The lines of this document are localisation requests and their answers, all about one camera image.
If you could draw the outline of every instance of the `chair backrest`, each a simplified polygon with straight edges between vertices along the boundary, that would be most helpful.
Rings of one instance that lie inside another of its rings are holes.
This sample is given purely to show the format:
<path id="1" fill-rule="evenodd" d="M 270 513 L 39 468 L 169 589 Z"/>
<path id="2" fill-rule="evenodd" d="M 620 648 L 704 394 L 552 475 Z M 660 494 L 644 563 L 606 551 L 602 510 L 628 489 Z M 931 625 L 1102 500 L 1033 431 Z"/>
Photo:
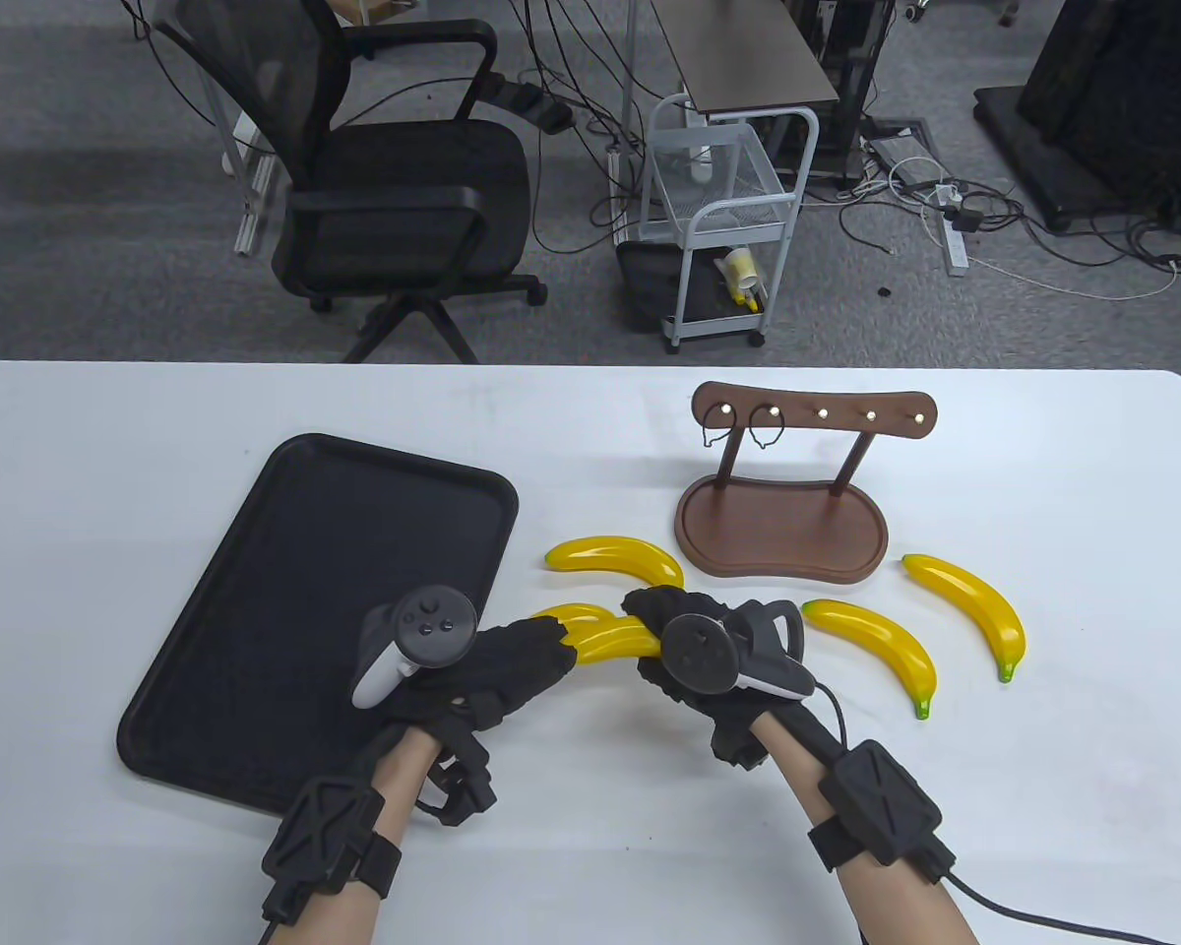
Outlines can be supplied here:
<path id="1" fill-rule="evenodd" d="M 158 0 L 170 37 L 253 119 L 306 185 L 351 83 L 351 52 L 325 0 Z"/>

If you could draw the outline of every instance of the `black glove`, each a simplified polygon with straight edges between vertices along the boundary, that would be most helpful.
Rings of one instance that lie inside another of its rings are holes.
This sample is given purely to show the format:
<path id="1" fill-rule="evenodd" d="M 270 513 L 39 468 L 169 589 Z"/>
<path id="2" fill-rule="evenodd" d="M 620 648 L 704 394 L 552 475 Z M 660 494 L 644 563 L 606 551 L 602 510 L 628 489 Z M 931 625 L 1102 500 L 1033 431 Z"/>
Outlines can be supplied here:
<path id="1" fill-rule="evenodd" d="M 407 676 L 381 710 L 417 728 L 452 717 L 476 732 L 492 729 L 573 670 L 578 653 L 562 643 L 565 636 L 555 617 L 484 630 L 458 663 Z"/>
<path id="2" fill-rule="evenodd" d="M 407 676 L 379 706 L 387 724 L 358 756 L 360 774 L 370 776 L 376 761 L 416 725 L 442 743 L 429 780 L 445 793 L 442 807 L 416 806 L 446 827 L 487 810 L 495 802 L 487 770 L 490 752 L 472 734 L 495 728 L 573 670 L 578 653 L 563 638 L 565 626 L 555 617 L 517 620 L 478 633 L 458 663 Z"/>
<path id="3" fill-rule="evenodd" d="M 621 607 L 631 617 L 639 618 L 657 636 L 661 636 L 665 625 L 680 613 L 703 613 L 704 617 L 720 620 L 730 611 L 730 607 L 717 602 L 706 593 L 689 593 L 679 587 L 667 586 L 631 591 Z M 745 769 L 756 768 L 765 760 L 765 748 L 749 730 L 752 723 L 763 712 L 796 705 L 791 699 L 758 692 L 757 689 L 731 689 L 719 696 L 702 696 L 668 674 L 658 658 L 641 658 L 639 674 L 658 685 L 673 702 L 681 702 L 711 718 L 713 755 Z"/>

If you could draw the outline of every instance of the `chair seat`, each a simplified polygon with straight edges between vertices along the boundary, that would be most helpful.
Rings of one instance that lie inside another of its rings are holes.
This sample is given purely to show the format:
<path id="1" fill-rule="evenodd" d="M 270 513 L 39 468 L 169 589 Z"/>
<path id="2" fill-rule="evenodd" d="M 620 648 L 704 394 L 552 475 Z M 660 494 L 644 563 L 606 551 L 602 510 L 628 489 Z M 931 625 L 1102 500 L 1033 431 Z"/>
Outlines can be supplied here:
<path id="1" fill-rule="evenodd" d="M 455 185 L 482 196 L 487 235 L 464 272 L 464 288 L 504 279 L 529 236 L 529 171 L 520 138 L 490 120 L 419 120 L 335 129 L 315 161 L 317 190 Z M 455 221 L 459 216 L 462 221 Z M 293 292 L 381 295 L 436 287 L 468 211 L 346 213 L 324 216 L 313 233 L 286 216 L 280 242 L 307 250 L 299 272 L 280 272 Z M 276 252 L 276 260 L 287 258 Z"/>

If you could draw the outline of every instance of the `yellow banana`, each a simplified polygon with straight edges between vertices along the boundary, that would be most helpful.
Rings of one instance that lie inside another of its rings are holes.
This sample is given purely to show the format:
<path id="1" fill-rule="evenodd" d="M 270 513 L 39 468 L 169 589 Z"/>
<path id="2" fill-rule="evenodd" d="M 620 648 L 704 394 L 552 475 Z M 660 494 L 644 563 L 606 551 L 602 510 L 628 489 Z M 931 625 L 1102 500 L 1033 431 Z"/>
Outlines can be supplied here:
<path id="1" fill-rule="evenodd" d="M 894 624 L 882 613 L 828 599 L 805 604 L 801 613 L 817 630 L 839 636 L 887 663 L 914 700 L 914 715 L 927 718 L 932 713 L 932 697 L 937 696 L 937 667 L 924 644 L 915 640 L 906 627 Z"/>
<path id="2" fill-rule="evenodd" d="M 661 641 L 635 617 L 618 617 L 595 630 L 572 636 L 569 643 L 578 651 L 578 665 L 661 656 Z"/>
<path id="3" fill-rule="evenodd" d="M 578 651 L 578 665 L 661 656 L 661 641 L 638 617 L 618 617 L 595 604 L 560 604 L 536 618 L 556 618 L 563 625 L 563 643 Z"/>
<path id="4" fill-rule="evenodd" d="M 536 618 L 556 618 L 569 634 L 576 632 L 578 627 L 594 626 L 603 620 L 618 620 L 616 613 L 600 607 L 595 604 L 560 604 L 555 607 L 547 607 L 546 611 L 535 613 Z"/>
<path id="5" fill-rule="evenodd" d="M 625 539 L 621 535 L 595 535 L 557 545 L 546 554 L 552 571 L 613 571 L 637 576 L 648 587 L 681 587 L 683 567 L 673 555 L 651 541 Z"/>
<path id="6" fill-rule="evenodd" d="M 1018 613 L 985 581 L 955 563 L 929 558 L 927 554 L 907 554 L 901 559 L 906 573 L 915 581 L 940 594 L 980 627 L 983 638 L 997 660 L 997 676 L 1009 683 L 1014 666 L 1027 653 L 1027 636 Z"/>

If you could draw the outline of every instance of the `hand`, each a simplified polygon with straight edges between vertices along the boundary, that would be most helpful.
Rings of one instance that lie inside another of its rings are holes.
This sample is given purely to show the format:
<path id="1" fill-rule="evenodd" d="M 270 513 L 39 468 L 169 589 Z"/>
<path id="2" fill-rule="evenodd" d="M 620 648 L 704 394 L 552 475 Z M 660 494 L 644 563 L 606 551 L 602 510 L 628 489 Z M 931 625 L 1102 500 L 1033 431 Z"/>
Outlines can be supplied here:
<path id="1" fill-rule="evenodd" d="M 717 602 L 706 593 L 689 593 L 679 587 L 631 591 L 621 607 L 631 617 L 639 618 L 657 636 L 661 636 L 665 625 L 680 613 L 703 613 L 704 617 L 720 620 L 730 611 L 730 607 Z M 713 756 L 745 769 L 756 768 L 765 760 L 765 748 L 749 730 L 752 723 L 775 708 L 795 704 L 756 689 L 731 689 L 719 696 L 703 696 L 668 674 L 658 658 L 641 658 L 639 674 L 658 685 L 673 702 L 681 702 L 711 718 Z"/>
<path id="2" fill-rule="evenodd" d="M 484 630 L 458 663 L 419 670 L 399 683 L 381 710 L 417 728 L 451 716 L 478 732 L 492 729 L 573 670 L 576 650 L 563 638 L 554 617 Z"/>

